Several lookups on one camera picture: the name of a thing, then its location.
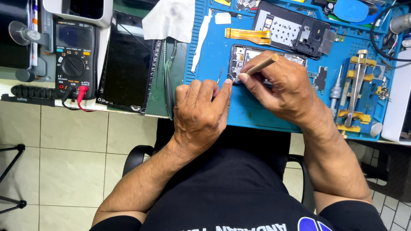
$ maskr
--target blue silicone repair mat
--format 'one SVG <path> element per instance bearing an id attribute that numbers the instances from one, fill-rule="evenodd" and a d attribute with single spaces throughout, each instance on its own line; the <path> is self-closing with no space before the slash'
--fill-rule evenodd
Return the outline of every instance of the blue silicone repair mat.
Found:
<path id="1" fill-rule="evenodd" d="M 346 58 L 355 56 L 359 49 L 368 49 L 368 57 L 370 59 L 377 60 L 377 63 L 381 64 L 382 57 L 374 50 L 369 40 L 370 28 L 329 20 L 325 18 L 320 7 L 311 5 L 309 3 L 300 3 L 292 0 L 276 0 L 268 2 L 306 15 L 307 11 L 296 10 L 297 7 L 304 7 L 305 9 L 314 12 L 314 18 L 326 21 L 327 23 L 331 24 L 332 29 L 334 29 L 334 31 L 336 29 L 338 35 L 345 35 L 343 42 L 333 43 L 329 55 L 324 54 L 319 60 L 313 60 L 309 58 L 307 61 L 307 70 L 309 72 L 318 72 L 319 66 L 328 68 L 324 93 L 322 95 L 321 91 L 317 92 L 318 96 L 327 106 L 330 105 L 330 90 L 334 86 L 335 79 L 338 77 L 340 67 L 344 63 Z M 209 8 L 215 10 L 208 27 L 207 36 L 202 46 L 200 61 L 196 67 L 196 71 L 192 73 L 190 70 L 192 67 L 192 59 L 197 46 L 199 29 L 202 24 L 204 15 L 208 14 Z M 231 24 L 215 24 L 215 14 L 223 11 L 239 13 L 242 19 L 239 19 L 239 17 L 232 17 Z M 388 32 L 388 24 L 391 17 L 401 15 L 406 12 L 408 12 L 408 7 L 395 8 L 390 12 L 383 26 L 380 29 L 375 30 L 376 35 L 378 35 L 378 37 L 376 38 L 377 45 L 381 45 L 382 38 Z M 193 37 L 187 51 L 184 83 L 190 84 L 190 82 L 194 79 L 198 79 L 200 81 L 205 79 L 212 79 L 217 81 L 221 68 L 223 68 L 219 83 L 221 87 L 225 78 L 227 78 L 231 48 L 234 44 L 259 47 L 274 51 L 277 50 L 273 47 L 260 46 L 247 40 L 227 39 L 224 37 L 225 28 L 251 30 L 255 13 L 256 11 L 250 11 L 250 9 L 248 9 L 248 11 L 238 11 L 237 8 L 235 8 L 234 2 L 232 2 L 231 7 L 228 7 L 217 2 L 213 2 L 213 4 L 211 4 L 209 0 L 196 0 L 196 16 L 193 27 Z M 397 46 L 395 48 L 395 56 L 399 51 L 399 47 L 400 46 Z M 391 64 L 391 66 L 395 66 L 395 62 L 390 61 L 389 63 Z M 388 87 L 391 86 L 392 75 L 393 71 L 388 71 L 385 74 L 388 80 Z M 387 100 L 388 99 L 384 101 L 379 100 L 373 121 L 383 122 Z M 271 112 L 265 110 L 259 103 L 259 101 L 248 91 L 248 89 L 243 84 L 234 84 L 233 86 L 227 123 L 228 125 L 253 127 L 259 129 L 269 129 L 284 132 L 301 132 L 300 128 L 295 124 L 279 119 L 275 117 Z M 379 135 L 372 137 L 368 134 L 355 132 L 347 132 L 346 134 L 348 135 L 349 139 L 361 139 L 369 141 L 376 141 L 379 139 Z"/>

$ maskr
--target multimeter button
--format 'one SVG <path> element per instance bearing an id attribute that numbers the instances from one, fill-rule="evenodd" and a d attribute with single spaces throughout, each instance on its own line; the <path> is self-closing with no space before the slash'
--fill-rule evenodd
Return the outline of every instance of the multimeter button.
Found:
<path id="1" fill-rule="evenodd" d="M 61 62 L 61 68 L 68 77 L 80 77 L 85 71 L 84 62 L 75 55 L 66 56 Z"/>

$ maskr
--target digital multimeter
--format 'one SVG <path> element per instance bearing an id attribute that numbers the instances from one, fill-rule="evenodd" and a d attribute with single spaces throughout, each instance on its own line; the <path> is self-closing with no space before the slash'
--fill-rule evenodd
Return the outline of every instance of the digital multimeter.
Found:
<path id="1" fill-rule="evenodd" d="M 58 20 L 55 25 L 56 79 L 55 93 L 62 98 L 75 87 L 69 99 L 76 99 L 79 87 L 88 87 L 85 100 L 97 95 L 97 26 Z"/>

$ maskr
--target blue logo on shirt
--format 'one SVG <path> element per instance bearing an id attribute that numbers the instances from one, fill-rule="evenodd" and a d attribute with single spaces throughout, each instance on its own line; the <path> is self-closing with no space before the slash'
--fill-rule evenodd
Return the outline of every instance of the blue logo on shirt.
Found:
<path id="1" fill-rule="evenodd" d="M 332 231 L 330 228 L 328 228 L 323 223 L 321 222 L 317 222 L 317 223 L 321 231 Z M 312 218 L 302 217 L 298 221 L 298 231 L 319 231 L 317 227 L 317 223 Z"/>

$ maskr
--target orange flex cable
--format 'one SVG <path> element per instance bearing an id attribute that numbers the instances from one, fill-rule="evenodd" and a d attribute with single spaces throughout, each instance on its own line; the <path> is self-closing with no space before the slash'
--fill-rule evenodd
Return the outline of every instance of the orange flex cable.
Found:
<path id="1" fill-rule="evenodd" d="M 241 29 L 232 29 L 226 28 L 224 37 L 229 39 L 243 39 L 252 41 L 256 44 L 269 45 L 271 31 L 257 31 L 257 30 L 241 30 Z"/>

